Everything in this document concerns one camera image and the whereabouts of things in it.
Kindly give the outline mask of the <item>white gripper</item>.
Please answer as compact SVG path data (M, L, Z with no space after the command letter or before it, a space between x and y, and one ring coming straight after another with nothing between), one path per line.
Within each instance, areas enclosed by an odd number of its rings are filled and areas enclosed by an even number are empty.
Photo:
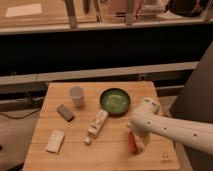
M145 131L140 131L139 129L137 129L135 126L133 126L131 123L127 124L127 127L133 132L135 133L138 137L140 137L142 139L143 145L147 146L150 142L150 134L148 132Z

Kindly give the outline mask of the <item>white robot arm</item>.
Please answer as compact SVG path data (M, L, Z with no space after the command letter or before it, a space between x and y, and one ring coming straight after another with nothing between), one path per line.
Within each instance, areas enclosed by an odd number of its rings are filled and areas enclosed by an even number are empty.
M128 127L139 137L154 133L213 155L213 124L159 115L160 105L145 97L133 110Z

